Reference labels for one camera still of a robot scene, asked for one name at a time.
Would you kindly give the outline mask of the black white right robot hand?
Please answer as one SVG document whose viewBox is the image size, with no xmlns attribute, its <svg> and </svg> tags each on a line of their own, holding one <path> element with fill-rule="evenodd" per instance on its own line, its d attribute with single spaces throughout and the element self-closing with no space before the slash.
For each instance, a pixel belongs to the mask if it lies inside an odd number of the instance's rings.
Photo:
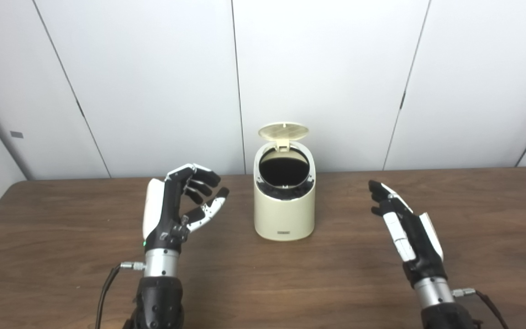
<svg viewBox="0 0 526 329">
<path fill-rule="evenodd" d="M 370 180 L 368 188 L 372 200 L 377 203 L 371 212 L 384 220 L 411 286 L 432 277 L 446 280 L 444 252 L 429 215 L 426 212 L 417 215 L 384 183 Z"/>
</svg>

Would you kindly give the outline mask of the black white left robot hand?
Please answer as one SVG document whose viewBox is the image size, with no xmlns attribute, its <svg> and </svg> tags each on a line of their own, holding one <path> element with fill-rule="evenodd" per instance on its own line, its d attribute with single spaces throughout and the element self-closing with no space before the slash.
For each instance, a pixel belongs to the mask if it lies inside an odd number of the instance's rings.
<svg viewBox="0 0 526 329">
<path fill-rule="evenodd" d="M 163 180 L 151 179 L 142 224 L 144 252 L 181 252 L 190 233 L 210 222 L 225 204 L 228 188 L 212 194 L 220 183 L 218 174 L 196 163 L 170 171 Z"/>
</svg>

